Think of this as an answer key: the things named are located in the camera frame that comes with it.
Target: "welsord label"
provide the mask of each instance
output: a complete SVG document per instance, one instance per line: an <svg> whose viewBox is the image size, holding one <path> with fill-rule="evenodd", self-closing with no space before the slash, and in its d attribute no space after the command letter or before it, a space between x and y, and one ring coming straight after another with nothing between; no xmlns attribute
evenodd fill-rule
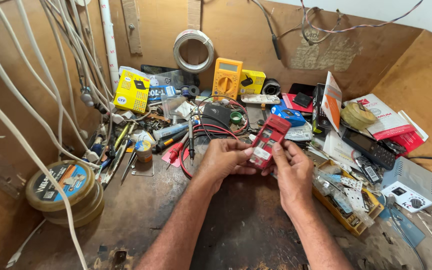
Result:
<svg viewBox="0 0 432 270"><path fill-rule="evenodd" d="M49 172L63 188L67 197L76 193L87 180L85 169L79 165L57 165L50 168ZM41 174L34 182L33 193L42 201L56 202L63 199L45 174Z"/></svg>

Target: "forearm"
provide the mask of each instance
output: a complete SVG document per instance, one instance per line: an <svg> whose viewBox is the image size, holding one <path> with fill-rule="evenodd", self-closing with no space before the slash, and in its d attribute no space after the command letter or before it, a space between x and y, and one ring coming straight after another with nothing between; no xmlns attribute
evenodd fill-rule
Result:
<svg viewBox="0 0 432 270"><path fill-rule="evenodd" d="M212 197L210 187L202 182L193 178L135 270L189 269Z"/></svg>
<svg viewBox="0 0 432 270"><path fill-rule="evenodd" d="M311 269L353 269L341 248L329 234L326 225L321 221L312 200L293 204L288 208L290 208L288 215L301 239Z"/></svg>

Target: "red mobile phone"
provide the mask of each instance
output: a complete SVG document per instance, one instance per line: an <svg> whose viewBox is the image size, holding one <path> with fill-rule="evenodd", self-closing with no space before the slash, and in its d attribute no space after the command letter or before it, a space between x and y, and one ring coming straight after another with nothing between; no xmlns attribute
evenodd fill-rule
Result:
<svg viewBox="0 0 432 270"><path fill-rule="evenodd" d="M278 115L269 116L251 145L254 153L249 161L254 167L265 169L268 166L273 158L273 144L281 143L290 127L291 123Z"/></svg>

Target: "wooden workbench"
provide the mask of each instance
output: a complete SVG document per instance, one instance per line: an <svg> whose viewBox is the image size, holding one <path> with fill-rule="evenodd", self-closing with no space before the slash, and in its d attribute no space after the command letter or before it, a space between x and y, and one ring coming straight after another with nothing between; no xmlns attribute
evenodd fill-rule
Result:
<svg viewBox="0 0 432 270"><path fill-rule="evenodd" d="M309 156L323 161L311 153ZM200 158L196 156L195 165ZM132 270L158 236L189 182L181 168L171 166L166 170L160 156L154 156L153 177L129 173L121 186L128 160L126 155L105 190L102 215L76 229L90 269ZM185 163L191 167L189 159ZM150 166L138 163L136 169L151 173ZM420 269L413 251L380 218L356 238L313 199L355 269ZM413 214L410 220L426 235L417 249L427 269L432 270L431 234L417 216ZM299 236L281 207L276 180L261 175L225 179L209 205L191 269L289 270L306 269L307 263ZM81 266L69 230L46 222L13 268L62 270Z"/></svg>

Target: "white pvc pipe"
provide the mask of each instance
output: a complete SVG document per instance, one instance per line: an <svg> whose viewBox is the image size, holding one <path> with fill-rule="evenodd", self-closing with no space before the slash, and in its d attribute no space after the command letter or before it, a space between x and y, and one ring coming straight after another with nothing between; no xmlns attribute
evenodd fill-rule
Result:
<svg viewBox="0 0 432 270"><path fill-rule="evenodd" d="M116 43L114 42L113 22L111 21L109 0L100 0L101 17L103 19L104 40L106 43L107 64L109 65L109 76L113 94L116 92L120 76L118 74L118 59L116 57Z"/></svg>

